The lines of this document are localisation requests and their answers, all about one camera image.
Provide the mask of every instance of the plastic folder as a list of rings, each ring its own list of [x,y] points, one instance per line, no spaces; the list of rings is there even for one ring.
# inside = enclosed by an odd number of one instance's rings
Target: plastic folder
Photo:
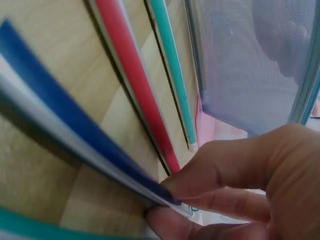
[[[185,0],[203,111],[248,132],[306,124],[318,91],[317,0]]]

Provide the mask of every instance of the wooden surface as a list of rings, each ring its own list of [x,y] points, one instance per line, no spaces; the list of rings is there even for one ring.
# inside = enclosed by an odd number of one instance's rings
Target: wooden surface
[[[182,0],[168,6],[187,92],[195,113],[196,85]],[[124,0],[157,101],[181,166],[192,156],[142,0]],[[100,43],[81,0],[1,0],[41,61],[81,107],[150,176],[166,177]],[[32,136],[32,129],[27,129]],[[0,205],[61,227],[142,237],[142,199],[91,168],[61,159],[0,115]]]

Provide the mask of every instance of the plastic cover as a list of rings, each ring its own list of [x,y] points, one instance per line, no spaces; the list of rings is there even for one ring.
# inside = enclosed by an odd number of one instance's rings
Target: plastic cover
[[[316,0],[191,0],[203,110],[249,135],[286,124],[306,75]]]

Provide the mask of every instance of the red binder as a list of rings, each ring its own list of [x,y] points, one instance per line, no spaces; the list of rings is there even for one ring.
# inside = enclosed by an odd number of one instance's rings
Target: red binder
[[[162,160],[171,173],[178,172],[180,166],[122,2],[95,0],[91,7]]]

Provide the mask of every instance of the finger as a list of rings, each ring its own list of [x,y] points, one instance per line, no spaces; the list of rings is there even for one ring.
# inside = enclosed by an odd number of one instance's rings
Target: finger
[[[249,222],[270,222],[269,202],[265,195],[225,187],[199,198],[183,200],[186,204]]]
[[[206,143],[163,184],[179,199],[199,197],[225,186],[265,190],[286,153],[292,151],[288,142],[296,139],[297,131],[306,129],[289,125],[259,137]]]
[[[187,240],[202,228],[168,207],[150,209],[145,219],[150,228],[164,240]]]
[[[238,226],[209,225],[202,228],[191,239],[217,240],[276,240],[265,224],[249,223]]]

